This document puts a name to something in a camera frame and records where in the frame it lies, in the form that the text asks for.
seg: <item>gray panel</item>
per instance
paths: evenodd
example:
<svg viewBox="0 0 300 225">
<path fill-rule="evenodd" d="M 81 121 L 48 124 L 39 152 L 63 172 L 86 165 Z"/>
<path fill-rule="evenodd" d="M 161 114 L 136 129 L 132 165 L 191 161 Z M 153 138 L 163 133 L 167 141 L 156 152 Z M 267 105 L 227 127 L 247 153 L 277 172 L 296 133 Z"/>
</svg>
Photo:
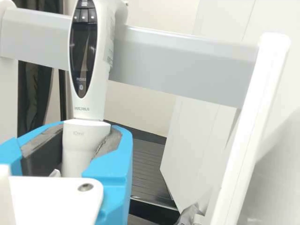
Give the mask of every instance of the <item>gray panel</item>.
<svg viewBox="0 0 300 225">
<path fill-rule="evenodd" d="M 241 108 L 257 49 L 127 27 L 110 80 Z"/>
</svg>

